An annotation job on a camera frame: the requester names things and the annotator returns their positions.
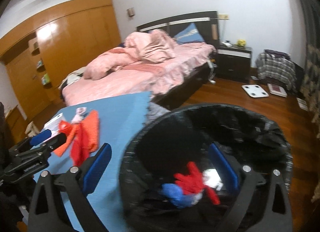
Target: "blue gripper pad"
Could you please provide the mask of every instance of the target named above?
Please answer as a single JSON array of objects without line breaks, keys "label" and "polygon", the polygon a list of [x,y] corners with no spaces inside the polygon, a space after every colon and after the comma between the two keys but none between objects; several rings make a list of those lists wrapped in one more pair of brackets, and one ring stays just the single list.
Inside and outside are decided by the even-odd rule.
[{"label": "blue gripper pad", "polygon": [[208,155],[227,191],[231,194],[238,193],[239,177],[231,167],[224,154],[214,143],[209,146]]},{"label": "blue gripper pad", "polygon": [[30,140],[30,145],[33,145],[33,146],[38,145],[50,137],[51,137],[51,130],[49,130],[49,129],[44,130],[43,132],[39,133],[38,135],[35,135]]},{"label": "blue gripper pad", "polygon": [[111,146],[107,143],[104,143],[104,145],[99,149],[95,156],[89,157],[81,165],[80,168],[84,173],[82,181],[82,192],[84,195],[88,195],[94,192],[101,176],[103,175],[106,167],[111,160],[111,156]]}]

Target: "power cord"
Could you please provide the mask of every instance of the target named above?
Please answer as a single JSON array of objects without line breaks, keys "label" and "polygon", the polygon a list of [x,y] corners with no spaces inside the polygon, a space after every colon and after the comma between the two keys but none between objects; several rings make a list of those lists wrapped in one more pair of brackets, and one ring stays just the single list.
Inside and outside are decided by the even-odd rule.
[{"label": "power cord", "polygon": [[216,81],[214,81],[214,80],[212,80],[212,79],[213,79],[213,78],[215,77],[215,75],[216,75],[216,73],[214,72],[214,69],[217,68],[218,65],[216,65],[215,63],[212,63],[211,60],[210,60],[210,58],[207,59],[207,63],[208,63],[208,65],[209,65],[210,69],[211,69],[210,75],[209,75],[209,77],[208,77],[208,81],[211,82],[212,84],[215,84]]}]

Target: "yellow toy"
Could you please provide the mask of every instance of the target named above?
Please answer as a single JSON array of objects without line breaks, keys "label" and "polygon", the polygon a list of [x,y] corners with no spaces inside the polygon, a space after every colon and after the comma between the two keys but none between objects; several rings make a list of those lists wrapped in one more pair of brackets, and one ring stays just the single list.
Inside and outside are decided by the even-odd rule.
[{"label": "yellow toy", "polygon": [[244,47],[246,45],[246,41],[243,39],[238,39],[237,46]]}]

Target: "white bathroom scale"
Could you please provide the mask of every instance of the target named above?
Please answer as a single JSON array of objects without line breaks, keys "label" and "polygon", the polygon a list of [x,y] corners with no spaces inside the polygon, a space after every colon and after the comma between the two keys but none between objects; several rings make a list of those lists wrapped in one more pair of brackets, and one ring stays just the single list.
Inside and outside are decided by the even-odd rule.
[{"label": "white bathroom scale", "polygon": [[266,92],[263,88],[256,84],[242,85],[242,89],[244,89],[245,92],[252,98],[269,97],[268,92]]}]

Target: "black trash bin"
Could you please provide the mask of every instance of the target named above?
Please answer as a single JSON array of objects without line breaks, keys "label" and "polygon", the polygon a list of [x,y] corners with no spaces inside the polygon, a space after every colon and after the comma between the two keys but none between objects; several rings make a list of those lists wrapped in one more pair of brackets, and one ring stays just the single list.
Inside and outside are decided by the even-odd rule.
[{"label": "black trash bin", "polygon": [[[265,116],[229,104],[197,104],[171,111],[143,128],[128,145],[119,182],[127,223],[137,232],[214,231],[235,198],[217,192],[221,204],[207,197],[185,209],[172,207],[158,189],[174,183],[173,174],[186,173],[189,161],[200,171],[214,168],[208,159],[213,142],[241,165],[268,174],[277,169],[289,189],[292,176],[290,144],[278,124]],[[257,187],[238,231],[261,219],[268,189]]]}]

